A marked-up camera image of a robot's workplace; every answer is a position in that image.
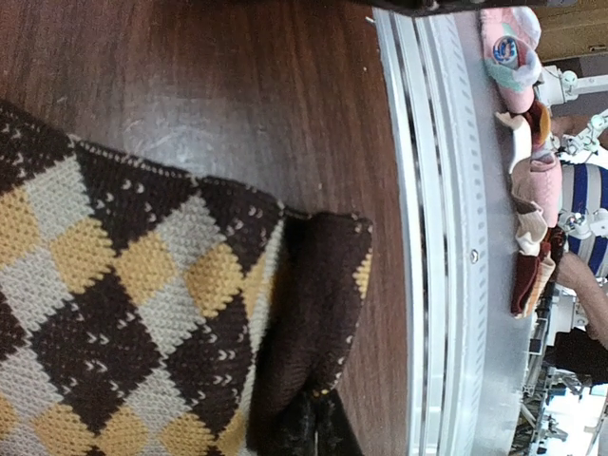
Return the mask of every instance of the brown wooden table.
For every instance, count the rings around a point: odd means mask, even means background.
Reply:
[[[403,455],[406,306],[371,9],[341,1],[3,0],[0,96],[69,132],[307,211],[375,222],[341,389],[366,454]]]

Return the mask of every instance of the striped shirt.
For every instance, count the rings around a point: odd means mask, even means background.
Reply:
[[[561,210],[593,214],[608,209],[608,169],[594,164],[565,164],[562,168]],[[585,261],[597,277],[608,276],[608,238],[568,237],[570,252]]]

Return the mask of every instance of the brown knitted fabric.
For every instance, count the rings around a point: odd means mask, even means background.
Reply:
[[[1,102],[0,454],[246,455],[251,420],[331,390],[371,228],[290,214]]]

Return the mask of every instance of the person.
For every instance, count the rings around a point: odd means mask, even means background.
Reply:
[[[588,118],[574,116],[557,118],[552,131],[576,135],[588,123]],[[599,141],[608,148],[608,132]],[[591,164],[566,164],[563,167],[562,208],[573,212],[593,212],[608,209],[608,169]],[[590,375],[594,385],[608,383],[608,296],[599,286],[597,277],[608,276],[608,238],[588,238],[584,241],[570,237],[569,252],[561,259],[557,283],[574,290],[589,324],[586,331],[574,329],[559,333],[554,356],[559,369],[579,375]]]

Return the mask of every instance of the wooden cabinet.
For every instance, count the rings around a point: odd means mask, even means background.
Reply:
[[[579,0],[573,7],[537,8],[544,62],[608,52],[608,0]]]

